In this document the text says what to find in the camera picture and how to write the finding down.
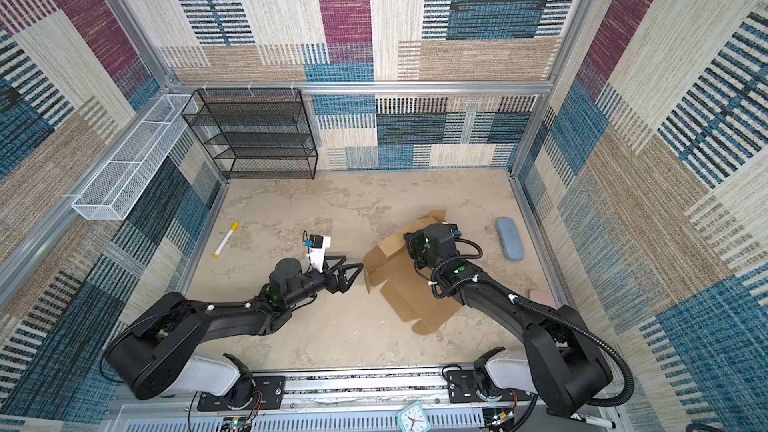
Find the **brown cardboard box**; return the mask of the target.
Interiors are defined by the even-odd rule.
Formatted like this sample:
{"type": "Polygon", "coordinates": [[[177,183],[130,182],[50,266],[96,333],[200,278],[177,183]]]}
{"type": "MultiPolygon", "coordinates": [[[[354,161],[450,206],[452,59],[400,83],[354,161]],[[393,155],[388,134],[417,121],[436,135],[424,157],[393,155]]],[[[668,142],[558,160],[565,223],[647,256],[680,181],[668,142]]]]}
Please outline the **brown cardboard box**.
{"type": "Polygon", "coordinates": [[[417,274],[404,239],[406,233],[444,222],[445,218],[445,209],[430,210],[383,239],[363,258],[367,292],[379,287],[401,321],[414,321],[412,331],[418,335],[436,332],[462,307],[453,299],[433,297],[428,279],[417,274]]]}

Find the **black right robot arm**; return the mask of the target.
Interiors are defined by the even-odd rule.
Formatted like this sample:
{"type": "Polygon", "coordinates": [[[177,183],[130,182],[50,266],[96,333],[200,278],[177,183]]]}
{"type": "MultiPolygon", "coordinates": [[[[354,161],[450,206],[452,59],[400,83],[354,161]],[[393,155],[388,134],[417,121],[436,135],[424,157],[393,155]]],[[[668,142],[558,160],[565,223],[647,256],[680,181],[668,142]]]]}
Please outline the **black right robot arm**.
{"type": "Polygon", "coordinates": [[[474,362],[472,378],[479,398],[498,400],[516,389],[569,417],[585,405],[616,407],[632,396],[634,385],[623,358],[593,334],[573,308],[553,309],[493,279],[475,263],[481,250],[458,250],[464,239],[456,225],[435,223],[403,238],[415,269],[428,269],[425,279],[434,298],[450,298],[484,313],[524,346],[522,367],[503,347],[474,362]]]}

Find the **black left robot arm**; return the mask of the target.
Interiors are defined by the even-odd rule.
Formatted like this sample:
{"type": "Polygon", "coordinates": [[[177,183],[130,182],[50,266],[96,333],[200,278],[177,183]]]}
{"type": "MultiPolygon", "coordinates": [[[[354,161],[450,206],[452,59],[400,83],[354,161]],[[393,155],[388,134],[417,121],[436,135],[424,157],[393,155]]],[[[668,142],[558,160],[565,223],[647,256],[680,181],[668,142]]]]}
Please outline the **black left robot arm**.
{"type": "Polygon", "coordinates": [[[233,355],[225,361],[200,357],[197,347],[228,337],[274,334],[319,292],[347,292],[363,269],[344,255],[332,255],[320,269],[308,271],[297,259],[285,258],[260,292],[245,301],[206,302],[167,293],[107,345],[104,360],[139,400],[195,391],[242,409],[256,392],[252,372],[233,355]]]}

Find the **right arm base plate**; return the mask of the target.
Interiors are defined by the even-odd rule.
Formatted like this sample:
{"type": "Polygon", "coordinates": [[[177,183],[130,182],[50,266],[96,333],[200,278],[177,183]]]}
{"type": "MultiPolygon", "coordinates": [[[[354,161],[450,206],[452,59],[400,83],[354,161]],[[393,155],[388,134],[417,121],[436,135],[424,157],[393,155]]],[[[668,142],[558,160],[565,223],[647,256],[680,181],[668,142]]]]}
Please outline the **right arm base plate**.
{"type": "Polygon", "coordinates": [[[532,395],[518,389],[491,391],[490,387],[481,388],[473,370],[463,369],[457,364],[448,364],[441,370],[441,376],[447,384],[451,404],[474,402],[510,403],[528,402],[532,395]]]}

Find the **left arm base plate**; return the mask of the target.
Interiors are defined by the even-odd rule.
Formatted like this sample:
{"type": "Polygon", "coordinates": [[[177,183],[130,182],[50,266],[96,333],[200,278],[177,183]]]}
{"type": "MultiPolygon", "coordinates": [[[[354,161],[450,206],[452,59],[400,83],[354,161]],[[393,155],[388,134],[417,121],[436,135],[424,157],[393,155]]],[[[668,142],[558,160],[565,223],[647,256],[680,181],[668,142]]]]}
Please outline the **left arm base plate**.
{"type": "Polygon", "coordinates": [[[202,393],[198,412],[277,410],[282,405],[285,376],[254,376],[238,380],[223,396],[202,393]]]}

